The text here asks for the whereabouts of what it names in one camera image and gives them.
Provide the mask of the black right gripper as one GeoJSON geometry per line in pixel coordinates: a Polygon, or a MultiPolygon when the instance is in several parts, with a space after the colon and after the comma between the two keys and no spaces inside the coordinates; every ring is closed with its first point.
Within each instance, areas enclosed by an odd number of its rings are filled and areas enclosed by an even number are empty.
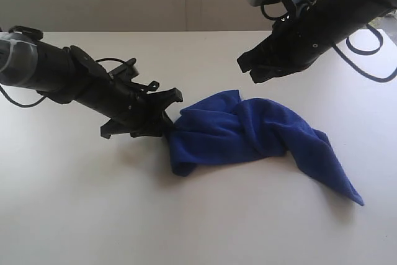
{"type": "Polygon", "coordinates": [[[244,52],[238,66],[256,84],[298,73],[333,43],[395,7],[396,0],[317,0],[280,36],[244,52]]]}

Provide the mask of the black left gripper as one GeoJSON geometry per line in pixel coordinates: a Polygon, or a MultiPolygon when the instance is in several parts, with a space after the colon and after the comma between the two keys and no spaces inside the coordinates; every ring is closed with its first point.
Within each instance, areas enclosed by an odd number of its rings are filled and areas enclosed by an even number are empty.
{"type": "Polygon", "coordinates": [[[76,101],[106,117],[102,138],[129,134],[160,137],[167,127],[165,110],[183,102],[178,88],[159,91],[159,83],[148,85],[111,78],[109,71],[77,46],[57,48],[38,45],[37,92],[58,104],[76,101]]]}

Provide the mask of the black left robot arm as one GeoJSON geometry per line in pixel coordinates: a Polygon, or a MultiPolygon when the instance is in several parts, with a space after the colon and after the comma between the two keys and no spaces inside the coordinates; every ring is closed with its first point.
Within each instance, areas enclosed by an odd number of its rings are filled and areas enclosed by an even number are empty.
{"type": "Polygon", "coordinates": [[[136,59],[113,58],[119,65],[107,71],[81,48],[58,48],[43,42],[43,32],[13,26],[1,33],[1,86],[32,89],[41,99],[58,104],[76,101],[106,117],[100,135],[129,134],[131,137],[161,137],[173,122],[166,109],[182,102],[180,90],[159,91],[159,83],[133,82],[138,76],[136,59]]]}

